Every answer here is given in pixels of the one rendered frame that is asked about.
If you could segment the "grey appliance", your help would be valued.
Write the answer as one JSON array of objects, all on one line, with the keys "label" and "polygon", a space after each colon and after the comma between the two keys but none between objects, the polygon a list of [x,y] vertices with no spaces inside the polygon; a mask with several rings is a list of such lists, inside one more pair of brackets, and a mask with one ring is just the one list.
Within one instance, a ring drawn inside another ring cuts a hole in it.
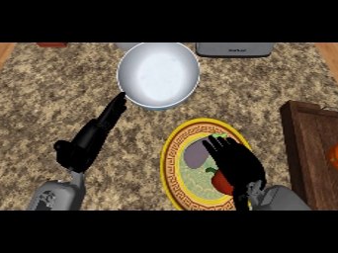
[{"label": "grey appliance", "polygon": [[254,58],[272,54],[272,42],[198,42],[195,52],[202,57]]}]

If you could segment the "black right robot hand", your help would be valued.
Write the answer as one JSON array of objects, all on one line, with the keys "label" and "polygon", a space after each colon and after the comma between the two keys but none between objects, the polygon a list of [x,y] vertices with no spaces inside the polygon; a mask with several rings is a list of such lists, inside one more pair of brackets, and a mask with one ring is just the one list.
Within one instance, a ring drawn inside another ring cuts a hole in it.
[{"label": "black right robot hand", "polygon": [[232,197],[236,211],[247,211],[250,209],[248,185],[262,182],[260,190],[266,188],[265,166],[250,148],[232,137],[214,138],[208,136],[202,145],[229,184],[234,186]]}]

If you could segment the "purple eggplant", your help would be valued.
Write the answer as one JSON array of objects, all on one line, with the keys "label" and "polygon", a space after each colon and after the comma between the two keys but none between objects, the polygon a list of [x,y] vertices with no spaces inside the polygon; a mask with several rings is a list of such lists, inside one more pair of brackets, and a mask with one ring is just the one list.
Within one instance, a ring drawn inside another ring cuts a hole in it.
[{"label": "purple eggplant", "polygon": [[202,166],[208,158],[208,151],[202,145],[202,141],[198,140],[183,152],[183,161],[191,169],[197,169]]}]

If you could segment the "white bowl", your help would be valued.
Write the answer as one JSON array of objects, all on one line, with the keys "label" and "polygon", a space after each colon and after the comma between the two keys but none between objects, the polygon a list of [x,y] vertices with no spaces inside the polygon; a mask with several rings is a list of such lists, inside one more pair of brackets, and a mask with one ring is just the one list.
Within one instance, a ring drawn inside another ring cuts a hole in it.
[{"label": "white bowl", "polygon": [[200,76],[195,54],[179,42],[136,44],[117,68],[120,90],[137,106],[152,111],[166,111],[186,101]]}]

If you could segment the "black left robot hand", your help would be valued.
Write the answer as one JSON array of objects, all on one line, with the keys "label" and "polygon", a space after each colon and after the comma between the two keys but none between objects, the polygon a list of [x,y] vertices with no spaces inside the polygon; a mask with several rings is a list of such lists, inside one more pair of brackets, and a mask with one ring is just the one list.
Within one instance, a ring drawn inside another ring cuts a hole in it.
[{"label": "black left robot hand", "polygon": [[100,116],[84,125],[72,141],[59,140],[56,142],[56,162],[69,171],[81,173],[92,166],[109,131],[127,110],[126,103],[126,93],[121,92],[108,104]]}]

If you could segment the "yellow patterned plate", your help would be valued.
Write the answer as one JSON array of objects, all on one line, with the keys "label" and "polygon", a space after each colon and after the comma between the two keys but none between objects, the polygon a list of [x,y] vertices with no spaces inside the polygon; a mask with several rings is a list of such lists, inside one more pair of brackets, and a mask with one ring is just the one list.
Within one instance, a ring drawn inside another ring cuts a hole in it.
[{"label": "yellow patterned plate", "polygon": [[250,146],[241,133],[222,121],[194,119],[183,123],[168,136],[161,154],[161,178],[168,199],[183,211],[232,211],[234,200],[229,195],[217,192],[211,185],[213,174],[205,172],[208,167],[217,169],[211,157],[202,166],[191,169],[183,161],[186,148],[210,134],[228,133],[245,146]]}]

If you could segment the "brown wooden cutting board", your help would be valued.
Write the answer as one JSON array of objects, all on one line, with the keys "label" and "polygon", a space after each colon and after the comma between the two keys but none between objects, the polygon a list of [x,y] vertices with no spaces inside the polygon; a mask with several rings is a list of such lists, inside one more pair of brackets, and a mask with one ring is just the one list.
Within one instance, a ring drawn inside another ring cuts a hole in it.
[{"label": "brown wooden cutting board", "polygon": [[338,143],[338,111],[287,101],[281,115],[291,189],[313,210],[338,211],[338,170],[327,156]]}]

